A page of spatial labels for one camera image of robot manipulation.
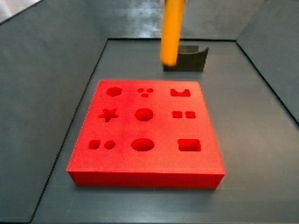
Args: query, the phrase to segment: small circular hole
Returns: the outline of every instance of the small circular hole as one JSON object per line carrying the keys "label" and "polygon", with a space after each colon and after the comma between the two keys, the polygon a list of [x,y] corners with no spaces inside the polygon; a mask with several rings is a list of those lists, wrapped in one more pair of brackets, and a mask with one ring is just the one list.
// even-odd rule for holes
{"label": "small circular hole", "polygon": [[155,142],[149,138],[138,138],[131,146],[137,151],[150,151],[155,147]]}
{"label": "small circular hole", "polygon": [[115,146],[117,146],[117,142],[115,142],[114,140],[107,141],[106,144],[105,144],[105,147],[106,147],[109,150],[114,149]]}
{"label": "small circular hole", "polygon": [[135,112],[135,118],[141,122],[149,122],[155,116],[154,111],[150,108],[141,108]]}

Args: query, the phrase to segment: black object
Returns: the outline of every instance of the black object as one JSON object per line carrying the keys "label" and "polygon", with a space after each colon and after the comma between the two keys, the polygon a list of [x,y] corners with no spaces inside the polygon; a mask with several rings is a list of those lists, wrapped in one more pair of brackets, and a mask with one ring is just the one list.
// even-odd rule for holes
{"label": "black object", "polygon": [[198,45],[181,45],[175,66],[163,65],[166,72],[202,72],[210,48],[200,52]]}

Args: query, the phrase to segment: star-shaped hole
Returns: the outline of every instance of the star-shaped hole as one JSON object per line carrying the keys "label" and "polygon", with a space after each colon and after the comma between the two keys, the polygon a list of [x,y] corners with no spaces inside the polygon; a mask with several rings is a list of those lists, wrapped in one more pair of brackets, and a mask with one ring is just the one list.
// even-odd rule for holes
{"label": "star-shaped hole", "polygon": [[109,123],[111,121],[113,118],[118,118],[118,114],[117,114],[118,110],[114,109],[103,109],[103,114],[99,115],[99,118],[106,118],[106,123]]}

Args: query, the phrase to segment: circular hole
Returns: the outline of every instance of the circular hole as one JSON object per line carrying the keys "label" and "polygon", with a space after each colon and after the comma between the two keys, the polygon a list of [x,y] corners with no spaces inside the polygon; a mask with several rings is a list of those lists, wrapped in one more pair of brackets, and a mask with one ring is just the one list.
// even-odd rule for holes
{"label": "circular hole", "polygon": [[110,96],[118,96],[118,95],[122,95],[122,91],[123,89],[121,87],[111,87],[109,90],[107,90],[107,95]]}
{"label": "circular hole", "polygon": [[131,146],[137,151],[150,151],[155,147],[155,142],[149,138],[138,138]]}
{"label": "circular hole", "polygon": [[135,118],[141,122],[149,122],[154,118],[154,111],[150,108],[141,108],[135,112]]}
{"label": "circular hole", "polygon": [[109,150],[114,149],[115,146],[117,146],[117,142],[115,142],[114,140],[107,141],[106,144],[105,144],[105,147],[106,147]]}

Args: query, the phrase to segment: red foam block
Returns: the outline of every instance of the red foam block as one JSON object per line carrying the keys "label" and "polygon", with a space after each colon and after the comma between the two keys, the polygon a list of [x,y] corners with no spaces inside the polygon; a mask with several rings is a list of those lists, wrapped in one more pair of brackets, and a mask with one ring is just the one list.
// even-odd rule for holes
{"label": "red foam block", "polygon": [[217,188],[226,170],[200,83],[103,80],[69,173],[79,186]]}

